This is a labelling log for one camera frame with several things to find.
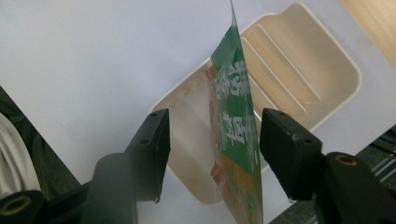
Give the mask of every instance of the beige tray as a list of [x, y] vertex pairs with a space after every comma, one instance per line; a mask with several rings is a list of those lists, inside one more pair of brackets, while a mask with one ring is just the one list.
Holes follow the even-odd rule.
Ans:
[[[258, 18], [241, 37], [258, 129], [262, 109], [270, 107], [313, 131], [359, 89], [357, 66], [302, 4]], [[206, 60], [151, 110], [170, 110], [169, 169], [199, 202], [216, 204], [222, 198], [210, 176], [215, 162], [205, 80], [210, 65]]]

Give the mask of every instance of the wooden surface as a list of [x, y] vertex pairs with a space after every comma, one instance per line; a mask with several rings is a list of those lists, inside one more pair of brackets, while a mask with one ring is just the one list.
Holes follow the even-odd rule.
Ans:
[[341, 2], [396, 67], [396, 0], [341, 0]]

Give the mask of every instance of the plastic wrapper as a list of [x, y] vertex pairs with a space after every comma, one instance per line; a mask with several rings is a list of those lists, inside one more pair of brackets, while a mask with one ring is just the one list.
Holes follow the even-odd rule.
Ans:
[[233, 13], [206, 77], [216, 162], [211, 175], [237, 223], [262, 223], [260, 151], [248, 71]]

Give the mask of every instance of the screw hole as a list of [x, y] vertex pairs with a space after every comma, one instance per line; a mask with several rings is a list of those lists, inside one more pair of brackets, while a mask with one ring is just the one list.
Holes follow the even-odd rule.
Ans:
[[12, 216], [19, 213], [29, 206], [32, 199], [27, 195], [21, 195], [7, 202], [0, 210], [0, 214], [4, 217]]
[[146, 145], [148, 142], [149, 142], [149, 140], [143, 139], [143, 140], [140, 140], [139, 143], [140, 143], [141, 145]]
[[350, 165], [350, 166], [355, 166], [358, 164], [358, 162], [353, 159], [352, 157], [344, 156], [344, 155], [339, 155], [336, 156], [335, 159], [344, 165]]

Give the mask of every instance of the white tray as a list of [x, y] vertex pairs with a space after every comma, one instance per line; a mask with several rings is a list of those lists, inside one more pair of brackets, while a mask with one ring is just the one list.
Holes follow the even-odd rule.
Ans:
[[[262, 109], [270, 107], [313, 131], [361, 85], [357, 66], [302, 4], [258, 18], [241, 37], [258, 130]], [[222, 198], [210, 176], [215, 161], [205, 80], [210, 64], [206, 60], [151, 111], [170, 110], [169, 169], [199, 202], [216, 204]]]

